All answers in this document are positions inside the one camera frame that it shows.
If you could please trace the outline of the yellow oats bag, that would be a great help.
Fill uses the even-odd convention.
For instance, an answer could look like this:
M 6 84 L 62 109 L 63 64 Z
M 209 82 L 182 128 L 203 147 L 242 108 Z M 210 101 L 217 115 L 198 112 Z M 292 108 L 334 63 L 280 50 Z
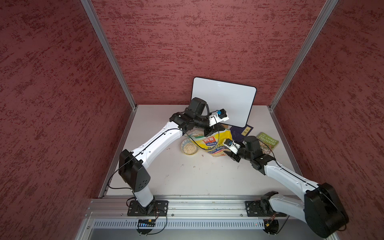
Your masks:
M 224 145 L 224 142 L 227 139 L 233 139 L 229 129 L 216 132 L 208 137 L 205 137 L 202 131 L 194 130 L 189 133 L 189 138 L 199 149 L 204 150 L 212 157 L 226 156 L 225 151 L 228 150 L 228 148 Z

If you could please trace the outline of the patterned breakfast bowl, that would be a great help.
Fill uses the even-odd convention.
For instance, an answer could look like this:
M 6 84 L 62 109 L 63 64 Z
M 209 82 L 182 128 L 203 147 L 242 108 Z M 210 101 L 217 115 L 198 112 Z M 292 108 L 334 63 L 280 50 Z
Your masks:
M 198 152 L 198 150 L 198 146 L 188 139 L 182 141 L 181 143 L 181 151 L 185 155 L 194 155 Z

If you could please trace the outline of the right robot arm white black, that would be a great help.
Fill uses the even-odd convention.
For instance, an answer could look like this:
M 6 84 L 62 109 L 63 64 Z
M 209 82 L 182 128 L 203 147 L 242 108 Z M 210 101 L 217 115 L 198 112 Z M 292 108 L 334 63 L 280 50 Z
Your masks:
M 276 220 L 277 215 L 301 220 L 323 239 L 346 230 L 349 217 L 333 186 L 318 184 L 287 169 L 274 156 L 264 154 L 262 142 L 255 136 L 247 136 L 242 141 L 226 139 L 224 145 L 232 160 L 249 161 L 255 170 L 278 181 L 296 195 L 296 198 L 289 198 L 270 191 L 259 200 L 246 204 L 249 216 L 266 217 L 265 232 L 276 235 L 283 228 Z

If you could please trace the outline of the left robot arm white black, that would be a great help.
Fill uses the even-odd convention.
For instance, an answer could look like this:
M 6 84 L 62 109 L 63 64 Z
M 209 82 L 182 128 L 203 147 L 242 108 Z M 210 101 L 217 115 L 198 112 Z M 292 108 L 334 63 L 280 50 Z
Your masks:
M 151 214 L 155 207 L 155 197 L 148 187 L 151 176 L 147 171 L 155 158 L 171 143 L 194 128 L 202 129 L 206 137 L 225 131 L 221 122 L 229 119 L 227 111 L 208 111 L 204 116 L 204 110 L 209 110 L 207 102 L 193 98 L 183 112 L 173 114 L 166 125 L 146 143 L 133 151 L 123 150 L 120 153 L 117 172 L 129 185 L 135 200 L 147 215 Z

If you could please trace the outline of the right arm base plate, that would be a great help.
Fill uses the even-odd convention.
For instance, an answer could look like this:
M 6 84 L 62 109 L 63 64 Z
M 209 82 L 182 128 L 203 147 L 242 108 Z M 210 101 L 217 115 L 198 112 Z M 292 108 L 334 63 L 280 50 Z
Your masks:
M 284 213 L 275 212 L 270 206 L 262 203 L 261 200 L 245 201 L 245 208 L 248 217 L 287 217 Z

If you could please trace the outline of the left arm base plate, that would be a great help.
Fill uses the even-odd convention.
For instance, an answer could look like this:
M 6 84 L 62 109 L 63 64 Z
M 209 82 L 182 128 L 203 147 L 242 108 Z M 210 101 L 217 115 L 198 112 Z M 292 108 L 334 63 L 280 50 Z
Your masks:
M 143 207 L 137 201 L 128 204 L 128 217 L 166 217 L 169 201 L 154 200 L 148 206 Z

